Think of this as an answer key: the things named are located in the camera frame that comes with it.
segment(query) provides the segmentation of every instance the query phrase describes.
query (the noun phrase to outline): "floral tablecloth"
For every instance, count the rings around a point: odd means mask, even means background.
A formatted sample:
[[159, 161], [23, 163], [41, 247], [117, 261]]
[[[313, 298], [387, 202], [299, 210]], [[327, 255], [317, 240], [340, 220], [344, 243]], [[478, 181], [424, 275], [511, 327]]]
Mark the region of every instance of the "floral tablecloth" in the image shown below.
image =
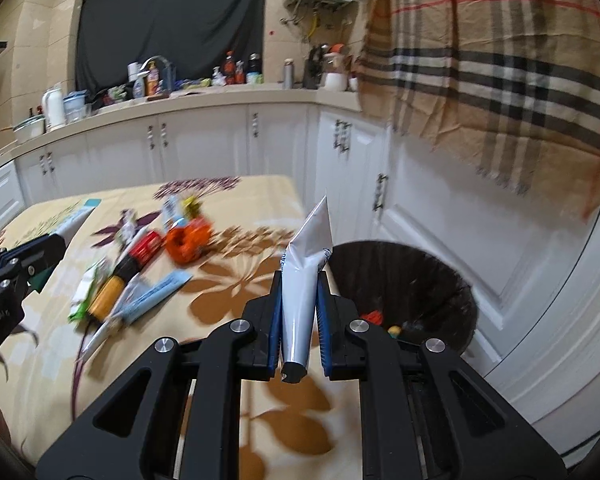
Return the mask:
[[[86, 199], [102, 200], [42, 294], [24, 301], [24, 321], [0, 347], [0, 408], [12, 445], [31, 463], [71, 423], [72, 374], [84, 327], [68, 324], [67, 315], [83, 272], [101, 257], [115, 256], [112, 242], [123, 210], [136, 209], [141, 224], [161, 228], [162, 199], [182, 190], [203, 195], [202, 212], [216, 232], [211, 251], [189, 267], [194, 278], [181, 291], [107, 341], [89, 361], [78, 390], [79, 414], [157, 338], [205, 337], [240, 316], [246, 301], [267, 294], [305, 211], [286, 177], [199, 179], [36, 204], [0, 233], [0, 247], [12, 248], [49, 232]], [[143, 273], [155, 283], [173, 269], [163, 253]], [[243, 383], [242, 480], [362, 475], [358, 385], [330, 383], [313, 346], [309, 374], [300, 384], [282, 383], [279, 375], [269, 383]]]

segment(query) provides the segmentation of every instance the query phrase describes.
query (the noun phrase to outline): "black curtain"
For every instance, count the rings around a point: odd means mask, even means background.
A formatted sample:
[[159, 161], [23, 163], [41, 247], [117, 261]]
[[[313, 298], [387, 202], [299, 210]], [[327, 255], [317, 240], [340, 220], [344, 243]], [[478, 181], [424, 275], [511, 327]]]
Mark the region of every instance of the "black curtain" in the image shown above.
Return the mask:
[[176, 79], [211, 77], [228, 50], [262, 52], [264, 0], [84, 0], [76, 86], [95, 95], [124, 84], [126, 66], [164, 56]]

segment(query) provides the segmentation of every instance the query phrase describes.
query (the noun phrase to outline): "plaid curtain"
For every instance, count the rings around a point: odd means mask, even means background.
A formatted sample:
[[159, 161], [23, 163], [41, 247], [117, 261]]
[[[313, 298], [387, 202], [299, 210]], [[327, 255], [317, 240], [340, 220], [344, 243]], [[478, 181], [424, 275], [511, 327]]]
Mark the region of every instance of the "plaid curtain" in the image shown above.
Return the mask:
[[598, 0], [374, 0], [363, 112], [583, 220], [600, 206]]

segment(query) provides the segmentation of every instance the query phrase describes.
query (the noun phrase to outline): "faucet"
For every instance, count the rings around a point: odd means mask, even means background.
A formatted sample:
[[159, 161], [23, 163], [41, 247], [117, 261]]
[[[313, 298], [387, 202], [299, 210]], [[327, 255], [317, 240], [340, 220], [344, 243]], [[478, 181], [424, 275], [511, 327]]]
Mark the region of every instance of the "faucet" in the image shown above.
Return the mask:
[[162, 93], [169, 96], [171, 94], [171, 92], [173, 92], [173, 65], [171, 65], [171, 62], [168, 59], [166, 59], [163, 56], [151, 56], [144, 63], [142, 63], [142, 66], [140, 67], [140, 70], [138, 71], [139, 72], [138, 75], [141, 75], [141, 76], [148, 75], [149, 71], [146, 69], [146, 67], [152, 61], [160, 61], [162, 63], [162, 65], [164, 66], [164, 76], [162, 78], [162, 81], [164, 82], [164, 89], [162, 90]]

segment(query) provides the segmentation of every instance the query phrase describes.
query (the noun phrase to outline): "black wastebasket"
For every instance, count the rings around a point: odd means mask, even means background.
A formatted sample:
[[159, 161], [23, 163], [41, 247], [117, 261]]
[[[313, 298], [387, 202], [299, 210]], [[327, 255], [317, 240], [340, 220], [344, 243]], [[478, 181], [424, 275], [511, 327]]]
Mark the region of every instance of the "black wastebasket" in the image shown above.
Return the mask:
[[471, 288], [431, 254], [392, 242], [352, 242], [329, 259], [340, 295], [360, 316], [382, 313], [382, 326], [401, 327], [400, 339], [420, 344], [442, 339], [464, 352], [474, 336], [478, 309]]

